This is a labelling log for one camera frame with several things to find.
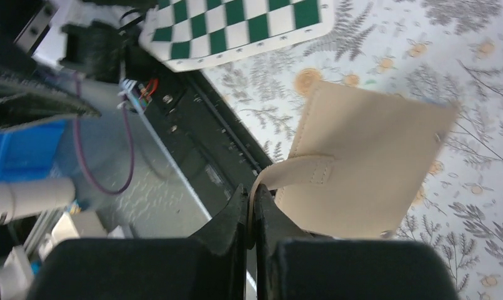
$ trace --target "red wire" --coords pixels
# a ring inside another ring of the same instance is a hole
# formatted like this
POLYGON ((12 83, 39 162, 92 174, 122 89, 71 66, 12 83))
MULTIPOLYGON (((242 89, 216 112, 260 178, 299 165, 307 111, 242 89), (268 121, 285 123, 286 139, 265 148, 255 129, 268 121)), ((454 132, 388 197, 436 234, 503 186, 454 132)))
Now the red wire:
POLYGON ((146 94, 146 97, 149 97, 149 96, 152 96, 152 94, 154 94, 157 90, 157 86, 159 85, 159 79, 158 78, 152 78, 148 81, 148 83, 146 84, 146 87, 144 88, 144 91, 141 93, 141 97, 140 98, 143 98, 145 96, 145 94, 148 92, 148 90, 150 89, 150 91, 148 92, 148 94, 146 94))
POLYGON ((158 78, 155 78, 154 81, 152 82, 154 87, 152 88, 152 91, 148 93, 147 96, 152 96, 152 94, 154 94, 157 90, 157 87, 159 85, 159 79, 158 78))

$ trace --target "beige leather pouch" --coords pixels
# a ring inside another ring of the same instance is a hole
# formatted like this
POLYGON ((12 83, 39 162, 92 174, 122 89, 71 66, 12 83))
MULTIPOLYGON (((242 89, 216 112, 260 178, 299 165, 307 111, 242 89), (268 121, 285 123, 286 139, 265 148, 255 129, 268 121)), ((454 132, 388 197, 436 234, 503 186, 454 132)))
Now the beige leather pouch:
POLYGON ((259 183, 302 229, 337 238, 394 234, 457 110, 329 82, 307 100, 288 159, 259 183))

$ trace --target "floral tablecloth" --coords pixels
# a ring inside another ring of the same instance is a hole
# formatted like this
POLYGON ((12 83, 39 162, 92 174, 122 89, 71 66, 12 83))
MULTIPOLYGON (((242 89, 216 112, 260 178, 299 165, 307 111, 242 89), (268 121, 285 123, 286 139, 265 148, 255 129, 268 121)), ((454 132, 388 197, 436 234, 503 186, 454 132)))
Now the floral tablecloth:
POLYGON ((315 80, 459 106, 397 235, 431 245, 460 298, 503 300, 503 1, 331 8, 330 34, 204 74, 275 161, 289 152, 315 80))

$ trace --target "green and white checkered board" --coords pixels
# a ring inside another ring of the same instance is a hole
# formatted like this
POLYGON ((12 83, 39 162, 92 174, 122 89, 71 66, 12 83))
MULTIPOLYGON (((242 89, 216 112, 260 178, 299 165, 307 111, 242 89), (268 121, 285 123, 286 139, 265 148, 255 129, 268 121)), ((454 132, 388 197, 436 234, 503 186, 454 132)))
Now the green and white checkered board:
POLYGON ((334 0, 159 0, 139 42, 175 71, 201 69, 327 34, 334 0))

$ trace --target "white cylinder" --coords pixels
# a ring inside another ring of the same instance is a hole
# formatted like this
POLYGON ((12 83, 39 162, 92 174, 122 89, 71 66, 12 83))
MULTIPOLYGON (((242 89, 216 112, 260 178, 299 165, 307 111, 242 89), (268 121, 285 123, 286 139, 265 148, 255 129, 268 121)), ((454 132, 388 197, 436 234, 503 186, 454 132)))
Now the white cylinder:
POLYGON ((34 279, 31 263, 23 247, 16 246, 0 267, 0 294, 2 300, 23 300, 34 279))
POLYGON ((69 178, 0 182, 0 225, 48 209, 65 207, 73 200, 74 184, 69 178))

